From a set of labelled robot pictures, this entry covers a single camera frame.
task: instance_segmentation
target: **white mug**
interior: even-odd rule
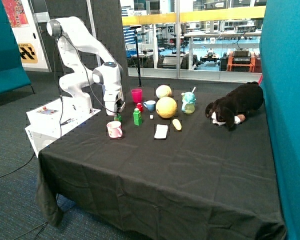
[[[121,122],[120,121],[111,121],[106,125],[108,129],[108,134],[110,138],[116,139],[121,138],[123,133],[121,130]]]

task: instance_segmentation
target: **glass window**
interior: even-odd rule
[[[257,81],[266,2],[121,0],[129,74]]]

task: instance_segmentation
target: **teal partition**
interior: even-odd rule
[[[0,93],[30,85],[18,44],[0,0]]]
[[[287,239],[300,240],[300,1],[267,1],[260,52]]]

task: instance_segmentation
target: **small yellow object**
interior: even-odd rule
[[[173,117],[177,109],[177,102],[169,96],[160,98],[155,105],[156,113],[164,119]]]
[[[168,85],[160,85],[155,90],[155,95],[157,96],[158,99],[161,99],[163,97],[171,97],[172,90]]]
[[[178,119],[173,119],[172,124],[175,127],[175,129],[177,129],[178,131],[181,130],[182,126],[181,126],[181,123]]]

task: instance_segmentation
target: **yellow ball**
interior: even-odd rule
[[[173,117],[176,114],[177,109],[176,101],[169,96],[160,98],[155,105],[157,114],[164,119]]]
[[[171,97],[172,91],[168,85],[160,85],[155,90],[155,95],[158,97],[158,99],[161,99],[163,97]]]

